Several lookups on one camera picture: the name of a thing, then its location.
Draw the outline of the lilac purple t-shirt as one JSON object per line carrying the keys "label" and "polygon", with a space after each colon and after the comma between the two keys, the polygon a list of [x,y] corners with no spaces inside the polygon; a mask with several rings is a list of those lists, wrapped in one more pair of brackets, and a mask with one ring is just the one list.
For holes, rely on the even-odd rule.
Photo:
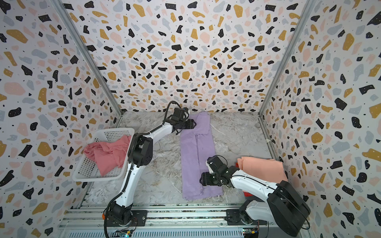
{"label": "lilac purple t-shirt", "polygon": [[208,172],[206,161],[216,155],[210,115],[201,112],[191,115],[196,122],[191,130],[180,133],[181,166],[182,166],[182,195],[183,199],[191,201],[223,194],[218,186],[203,186],[199,182],[202,173]]}

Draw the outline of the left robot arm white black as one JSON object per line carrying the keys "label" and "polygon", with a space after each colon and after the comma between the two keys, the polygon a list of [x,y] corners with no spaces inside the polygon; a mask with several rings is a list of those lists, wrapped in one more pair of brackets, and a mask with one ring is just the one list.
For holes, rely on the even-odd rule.
{"label": "left robot arm white black", "polygon": [[129,226],[134,222],[132,206],[135,191],[144,169],[153,160],[154,144],[173,132],[180,133],[182,130],[194,129],[195,126],[196,122],[189,118],[188,108],[177,107],[172,115],[165,114],[162,124],[156,128],[133,135],[127,152],[128,171],[123,186],[103,212],[105,231],[109,223]]}

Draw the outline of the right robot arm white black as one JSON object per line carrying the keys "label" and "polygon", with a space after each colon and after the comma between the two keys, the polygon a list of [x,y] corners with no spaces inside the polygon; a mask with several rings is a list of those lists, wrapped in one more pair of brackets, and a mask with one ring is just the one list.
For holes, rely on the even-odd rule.
{"label": "right robot arm white black", "polygon": [[297,237],[301,230],[310,226],[310,208],[285,179],[267,181],[245,172],[243,163],[228,167],[222,156],[215,155],[206,161],[208,171],[201,174],[203,186],[227,186],[245,191],[256,200],[247,200],[239,209],[228,209],[225,221],[229,226],[251,226],[244,230],[244,237],[257,238],[260,222],[275,223],[284,233]]}

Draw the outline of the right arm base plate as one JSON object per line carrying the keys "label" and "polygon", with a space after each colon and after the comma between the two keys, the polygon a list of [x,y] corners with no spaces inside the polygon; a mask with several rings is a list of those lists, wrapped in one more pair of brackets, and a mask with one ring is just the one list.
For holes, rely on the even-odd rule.
{"label": "right arm base plate", "polygon": [[239,209],[226,210],[226,217],[224,220],[228,226],[257,226],[267,225],[267,221],[253,220],[246,215],[242,215]]}

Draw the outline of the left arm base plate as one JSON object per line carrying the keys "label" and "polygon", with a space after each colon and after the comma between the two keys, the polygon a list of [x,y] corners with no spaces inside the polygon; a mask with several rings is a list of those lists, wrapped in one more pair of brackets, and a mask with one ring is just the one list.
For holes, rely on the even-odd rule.
{"label": "left arm base plate", "polygon": [[147,219],[147,210],[132,210],[128,211],[119,220],[111,212],[106,218],[105,214],[102,215],[103,219],[107,219],[107,227],[144,227]]}

